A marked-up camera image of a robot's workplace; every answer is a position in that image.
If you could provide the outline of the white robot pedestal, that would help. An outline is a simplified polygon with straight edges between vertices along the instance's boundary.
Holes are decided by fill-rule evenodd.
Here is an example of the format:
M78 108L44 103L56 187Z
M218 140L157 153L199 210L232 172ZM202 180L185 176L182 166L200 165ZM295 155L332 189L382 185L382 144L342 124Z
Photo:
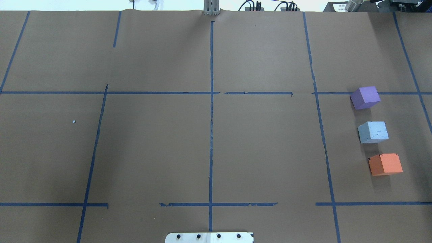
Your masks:
M254 243L250 232L169 233L166 243Z

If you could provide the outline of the aluminium frame post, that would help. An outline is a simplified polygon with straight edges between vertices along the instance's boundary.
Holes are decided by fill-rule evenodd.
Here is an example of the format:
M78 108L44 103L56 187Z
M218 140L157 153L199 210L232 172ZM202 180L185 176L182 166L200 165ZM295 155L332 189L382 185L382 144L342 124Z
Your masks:
M220 14L219 0L204 0L203 13L205 16L217 16Z

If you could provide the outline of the metal cup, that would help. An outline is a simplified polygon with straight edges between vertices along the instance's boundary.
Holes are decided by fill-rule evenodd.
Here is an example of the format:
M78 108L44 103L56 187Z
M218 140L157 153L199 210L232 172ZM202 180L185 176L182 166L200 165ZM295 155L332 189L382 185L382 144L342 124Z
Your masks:
M346 12L357 12L363 3L364 3L364 0L349 0L346 3L345 11Z

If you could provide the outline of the purple foam block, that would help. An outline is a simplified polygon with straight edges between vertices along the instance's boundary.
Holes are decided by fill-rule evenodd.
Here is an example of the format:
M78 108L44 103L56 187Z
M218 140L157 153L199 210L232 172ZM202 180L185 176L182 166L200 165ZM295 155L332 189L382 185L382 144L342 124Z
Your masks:
M375 86L360 87L350 95L355 110L369 109L381 101Z

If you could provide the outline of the light blue foam block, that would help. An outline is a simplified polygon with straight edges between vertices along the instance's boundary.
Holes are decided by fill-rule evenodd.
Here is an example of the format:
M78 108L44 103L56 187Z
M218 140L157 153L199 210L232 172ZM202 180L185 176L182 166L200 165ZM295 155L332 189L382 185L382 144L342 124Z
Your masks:
M367 121L357 129L361 144L377 144L389 139L384 121Z

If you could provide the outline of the orange foam block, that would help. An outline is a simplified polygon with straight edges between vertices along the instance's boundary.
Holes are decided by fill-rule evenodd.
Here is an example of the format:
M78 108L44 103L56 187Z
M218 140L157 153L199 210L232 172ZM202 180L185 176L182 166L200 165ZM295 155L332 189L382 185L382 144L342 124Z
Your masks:
M397 153L374 155L368 158L368 163L372 176L387 176L403 172Z

